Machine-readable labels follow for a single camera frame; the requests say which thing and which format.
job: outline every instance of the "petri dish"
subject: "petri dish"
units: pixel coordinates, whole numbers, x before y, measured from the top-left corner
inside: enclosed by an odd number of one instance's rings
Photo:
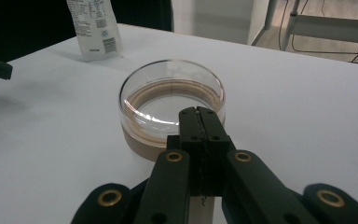
[[[208,68],[185,60],[149,63],[132,72],[119,93],[120,121],[129,147],[155,161],[167,136],[179,133],[179,112],[203,106],[224,123],[225,90]]]

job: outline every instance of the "barcode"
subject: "barcode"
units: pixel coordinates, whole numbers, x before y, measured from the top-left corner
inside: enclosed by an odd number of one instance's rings
[[[117,51],[116,40],[114,37],[103,40],[103,46],[105,48],[105,53]]]
[[[106,19],[96,20],[95,22],[97,23],[97,28],[104,28],[104,27],[106,27]]]

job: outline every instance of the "brass insert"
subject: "brass insert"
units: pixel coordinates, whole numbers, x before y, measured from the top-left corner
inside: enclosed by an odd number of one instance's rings
[[[183,156],[179,152],[171,152],[166,155],[167,161],[181,161]]]
[[[319,189],[316,192],[316,195],[318,198],[324,202],[327,203],[330,206],[333,207],[343,207],[345,205],[344,200],[341,198],[341,196],[337,195],[335,192],[327,190],[327,189]],[[334,201],[329,200],[327,197],[331,197],[334,199]]]
[[[116,189],[108,189],[98,197],[98,204],[103,207],[113,206],[121,200],[121,192]]]
[[[237,159],[237,161],[250,161],[252,157],[246,152],[237,152],[235,153],[235,159]]]

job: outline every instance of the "white table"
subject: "white table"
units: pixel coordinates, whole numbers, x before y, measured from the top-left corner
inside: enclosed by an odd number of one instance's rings
[[[221,78],[227,133],[288,188],[324,182],[358,200],[358,64],[119,29],[124,58],[83,63],[73,38],[10,63],[12,79],[0,80],[0,224],[70,223],[93,189],[150,175],[153,163],[124,141],[117,95],[131,71],[161,59]]]

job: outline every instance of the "floor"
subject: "floor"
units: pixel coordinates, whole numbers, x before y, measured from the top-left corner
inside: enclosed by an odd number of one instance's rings
[[[279,32],[282,22],[282,14],[286,2],[286,0],[278,0],[277,8],[275,10],[274,18],[272,21],[272,27],[271,29],[265,31],[264,34],[262,34],[256,44],[257,47],[279,50]],[[286,24],[289,19],[289,14],[292,11],[294,2],[294,0],[288,1],[287,9],[284,14],[282,23],[281,39],[283,38]],[[307,0],[300,1],[298,13],[300,13],[306,2]],[[358,0],[309,0],[302,14],[312,16],[325,15],[326,17],[358,20]],[[296,50],[358,53],[357,43],[319,39],[298,35],[294,37],[294,46]],[[356,54],[305,53],[295,51],[292,48],[292,38],[289,40],[287,51],[343,62],[353,61],[354,63],[358,63],[358,57],[356,57]]]

